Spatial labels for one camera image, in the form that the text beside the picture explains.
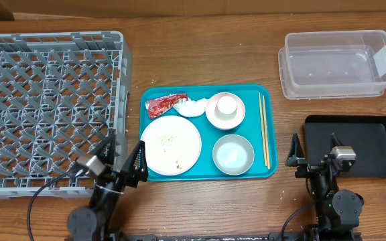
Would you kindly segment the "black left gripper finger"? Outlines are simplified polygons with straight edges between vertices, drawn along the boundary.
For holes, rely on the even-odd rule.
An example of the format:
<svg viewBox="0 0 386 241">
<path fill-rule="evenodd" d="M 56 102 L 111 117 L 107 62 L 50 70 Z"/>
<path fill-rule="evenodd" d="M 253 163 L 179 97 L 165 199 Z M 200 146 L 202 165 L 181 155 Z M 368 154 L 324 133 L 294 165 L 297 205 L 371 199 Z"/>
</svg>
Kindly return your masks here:
<svg viewBox="0 0 386 241">
<path fill-rule="evenodd" d="M 146 182 L 148 179 L 145 142 L 139 141 L 123 164 L 120 174 L 124 183 Z"/>
<path fill-rule="evenodd" d="M 110 130 L 107 137 L 94 148 L 94 155 L 96 155 L 103 164 L 114 165 L 115 145 L 116 134 L 114 130 Z"/>
</svg>

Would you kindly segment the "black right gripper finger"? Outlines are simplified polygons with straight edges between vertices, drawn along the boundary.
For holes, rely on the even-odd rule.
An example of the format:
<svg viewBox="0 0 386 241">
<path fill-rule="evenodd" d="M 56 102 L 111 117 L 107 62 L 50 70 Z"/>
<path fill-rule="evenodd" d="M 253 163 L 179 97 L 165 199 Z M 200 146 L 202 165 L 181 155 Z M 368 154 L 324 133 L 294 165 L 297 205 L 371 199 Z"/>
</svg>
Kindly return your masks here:
<svg viewBox="0 0 386 241">
<path fill-rule="evenodd" d="M 306 163 L 306 158 L 297 133 L 293 134 L 289 154 L 285 161 L 288 167 L 298 167 Z"/>
<path fill-rule="evenodd" d="M 332 133 L 330 135 L 330 148 L 333 149 L 335 147 L 342 147 L 342 142 L 338 139 L 338 137 L 335 135 L 335 133 Z"/>
</svg>

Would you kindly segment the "grey white bowl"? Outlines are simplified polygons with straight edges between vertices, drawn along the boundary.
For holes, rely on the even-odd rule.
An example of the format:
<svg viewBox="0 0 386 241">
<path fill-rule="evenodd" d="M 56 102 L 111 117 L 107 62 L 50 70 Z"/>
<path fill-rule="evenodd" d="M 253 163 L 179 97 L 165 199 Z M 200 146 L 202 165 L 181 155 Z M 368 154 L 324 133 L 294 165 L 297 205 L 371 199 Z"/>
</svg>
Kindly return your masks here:
<svg viewBox="0 0 386 241">
<path fill-rule="evenodd" d="M 221 137 L 212 149 L 212 160 L 216 167 L 227 175 L 242 175 L 253 165 L 255 152 L 252 144 L 235 134 Z"/>
</svg>

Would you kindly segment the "white cup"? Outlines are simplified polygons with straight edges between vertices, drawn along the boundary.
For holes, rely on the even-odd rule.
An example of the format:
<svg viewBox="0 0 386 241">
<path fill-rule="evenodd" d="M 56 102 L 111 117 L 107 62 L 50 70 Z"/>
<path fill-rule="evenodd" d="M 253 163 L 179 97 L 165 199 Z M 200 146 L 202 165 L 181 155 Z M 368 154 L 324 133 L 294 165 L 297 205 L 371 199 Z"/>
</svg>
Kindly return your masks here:
<svg viewBox="0 0 386 241">
<path fill-rule="evenodd" d="M 216 103 L 216 118 L 220 121 L 232 121 L 237 114 L 237 102 L 232 96 L 222 96 Z"/>
</svg>

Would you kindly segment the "pink shallow bowl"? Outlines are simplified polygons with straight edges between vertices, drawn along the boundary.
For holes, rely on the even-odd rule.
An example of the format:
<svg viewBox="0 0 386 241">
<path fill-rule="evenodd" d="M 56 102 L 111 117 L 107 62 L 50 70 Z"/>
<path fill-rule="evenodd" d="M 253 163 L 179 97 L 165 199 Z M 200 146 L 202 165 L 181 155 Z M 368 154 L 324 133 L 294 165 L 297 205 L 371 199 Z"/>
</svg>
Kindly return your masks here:
<svg viewBox="0 0 386 241">
<path fill-rule="evenodd" d="M 226 122 L 226 121 L 218 120 L 216 118 L 216 115 L 215 115 L 216 114 L 216 112 L 215 112 L 216 103 L 217 103 L 218 99 L 222 96 L 232 96 L 237 102 L 237 114 L 236 114 L 235 119 L 232 121 Z M 239 126 L 245 117 L 245 113 L 246 113 L 246 110 L 245 110 L 244 102 L 237 95 L 230 93 L 230 92 L 220 92 L 220 93 L 217 93 L 214 96 L 212 96 L 208 100 L 208 104 L 207 104 L 206 110 L 205 110 L 205 114 L 206 114 L 206 117 L 209 120 L 209 122 L 214 127 L 216 127 L 217 129 L 220 129 L 220 130 L 231 130 L 231 129 L 234 129 L 237 126 Z"/>
</svg>

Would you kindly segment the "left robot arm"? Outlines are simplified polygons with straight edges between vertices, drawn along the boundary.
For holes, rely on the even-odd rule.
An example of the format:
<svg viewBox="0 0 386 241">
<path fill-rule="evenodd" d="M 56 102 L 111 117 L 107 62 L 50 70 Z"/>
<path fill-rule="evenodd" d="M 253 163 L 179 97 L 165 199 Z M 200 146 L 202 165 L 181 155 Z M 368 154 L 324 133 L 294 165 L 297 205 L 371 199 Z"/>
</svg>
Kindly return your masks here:
<svg viewBox="0 0 386 241">
<path fill-rule="evenodd" d="M 111 131 L 91 153 L 80 156 L 75 176 L 85 174 L 94 179 L 94 189 L 87 206 L 77 208 L 67 219 L 71 240 L 125 240 L 121 230 L 109 228 L 119 197 L 126 187 L 138 186 L 148 179 L 145 142 L 138 141 L 131 154 L 115 170 L 116 135 Z"/>
</svg>

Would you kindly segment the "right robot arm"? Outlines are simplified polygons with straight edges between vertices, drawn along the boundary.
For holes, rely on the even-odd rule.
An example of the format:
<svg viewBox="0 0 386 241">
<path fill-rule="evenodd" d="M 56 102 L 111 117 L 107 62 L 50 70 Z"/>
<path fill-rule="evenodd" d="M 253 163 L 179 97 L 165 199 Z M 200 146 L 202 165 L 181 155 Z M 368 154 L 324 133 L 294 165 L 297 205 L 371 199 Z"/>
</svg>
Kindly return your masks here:
<svg viewBox="0 0 386 241">
<path fill-rule="evenodd" d="M 300 240 L 358 240 L 361 236 L 353 229 L 359 226 L 364 199 L 349 190 L 340 190 L 336 178 L 347 173 L 356 162 L 356 153 L 345 146 L 335 134 L 330 135 L 331 150 L 317 164 L 307 162 L 297 134 L 292 143 L 285 164 L 296 167 L 295 177 L 306 180 L 306 189 L 312 203 L 298 209 L 284 223 L 281 239 L 285 240 L 288 223 L 301 212 L 314 207 L 316 225 L 308 226 Z"/>
</svg>

